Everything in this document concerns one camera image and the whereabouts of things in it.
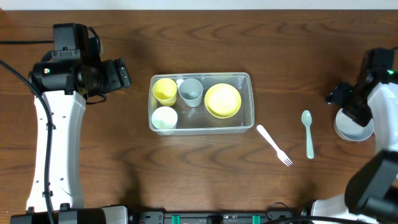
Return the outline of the light blue plastic bowl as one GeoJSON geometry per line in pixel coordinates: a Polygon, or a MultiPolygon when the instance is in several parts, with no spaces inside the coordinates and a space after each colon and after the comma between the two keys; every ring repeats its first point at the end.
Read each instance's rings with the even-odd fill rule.
{"type": "Polygon", "coordinates": [[[365,127],[362,127],[345,115],[342,108],[337,112],[333,125],[337,135],[346,141],[365,141],[374,131],[373,119],[365,127]]]}

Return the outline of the pale green plastic spoon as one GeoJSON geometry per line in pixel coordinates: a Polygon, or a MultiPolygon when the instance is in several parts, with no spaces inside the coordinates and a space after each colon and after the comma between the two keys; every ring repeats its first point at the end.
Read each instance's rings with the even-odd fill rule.
{"type": "Polygon", "coordinates": [[[315,157],[314,149],[313,149],[313,141],[312,141],[312,134],[311,134],[311,125],[312,125],[312,116],[309,110],[305,110],[302,113],[301,117],[302,123],[305,126],[306,131],[306,153],[309,159],[313,159],[315,157]]]}

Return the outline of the yellow plastic cup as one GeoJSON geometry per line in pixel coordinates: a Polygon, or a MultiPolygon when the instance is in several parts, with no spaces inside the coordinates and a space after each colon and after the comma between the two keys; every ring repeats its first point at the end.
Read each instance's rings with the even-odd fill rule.
{"type": "Polygon", "coordinates": [[[154,83],[152,94],[163,106],[173,106],[177,100],[177,84],[170,78],[161,78],[154,83]]]}

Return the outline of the white plastic cup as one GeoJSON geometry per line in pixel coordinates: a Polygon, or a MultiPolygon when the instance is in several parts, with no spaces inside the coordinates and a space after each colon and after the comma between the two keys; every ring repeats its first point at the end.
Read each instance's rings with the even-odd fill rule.
{"type": "Polygon", "coordinates": [[[153,112],[151,122],[157,129],[175,129],[177,127],[178,114],[173,108],[162,106],[153,112]]]}

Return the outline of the grey plastic cup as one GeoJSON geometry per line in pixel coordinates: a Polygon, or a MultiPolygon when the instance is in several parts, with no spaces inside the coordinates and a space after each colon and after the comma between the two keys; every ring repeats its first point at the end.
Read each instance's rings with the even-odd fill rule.
{"type": "Polygon", "coordinates": [[[200,105],[203,96],[203,85],[194,78],[189,78],[181,82],[178,88],[179,95],[189,107],[200,105]]]}

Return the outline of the white plastic fork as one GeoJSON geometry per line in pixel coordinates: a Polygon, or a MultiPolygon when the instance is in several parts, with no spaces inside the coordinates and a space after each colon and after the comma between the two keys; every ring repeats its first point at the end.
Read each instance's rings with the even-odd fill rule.
{"type": "Polygon", "coordinates": [[[260,133],[260,135],[274,148],[279,160],[287,167],[290,167],[293,164],[292,161],[289,159],[286,153],[279,148],[279,146],[275,143],[275,141],[272,139],[271,135],[266,131],[263,125],[258,124],[256,126],[256,129],[260,133]]]}

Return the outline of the yellow plastic bowl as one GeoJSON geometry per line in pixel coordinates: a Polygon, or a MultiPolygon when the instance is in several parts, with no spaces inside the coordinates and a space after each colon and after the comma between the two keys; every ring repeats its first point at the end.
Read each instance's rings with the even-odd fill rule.
{"type": "Polygon", "coordinates": [[[230,84],[215,84],[205,94],[207,111],[219,119],[234,116],[240,110],[241,104],[242,99],[239,91],[230,84]]]}

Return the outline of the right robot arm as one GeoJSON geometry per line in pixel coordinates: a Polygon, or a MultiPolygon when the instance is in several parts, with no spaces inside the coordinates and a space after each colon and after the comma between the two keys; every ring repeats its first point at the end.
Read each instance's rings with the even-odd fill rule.
{"type": "Polygon", "coordinates": [[[397,223],[397,48],[365,51],[354,83],[339,82],[326,96],[339,107],[335,123],[344,138],[374,139],[374,156],[350,178],[345,191],[312,202],[307,223],[397,223]]]}

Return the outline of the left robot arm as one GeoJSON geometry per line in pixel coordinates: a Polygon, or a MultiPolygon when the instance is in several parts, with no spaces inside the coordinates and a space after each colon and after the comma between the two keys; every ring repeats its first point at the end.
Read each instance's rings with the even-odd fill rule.
{"type": "Polygon", "coordinates": [[[124,60],[101,60],[100,38],[83,24],[55,24],[53,44],[24,79],[35,96],[37,151],[26,212],[11,223],[127,223],[124,205],[85,208],[80,184],[84,112],[91,97],[131,86],[124,60]]]}

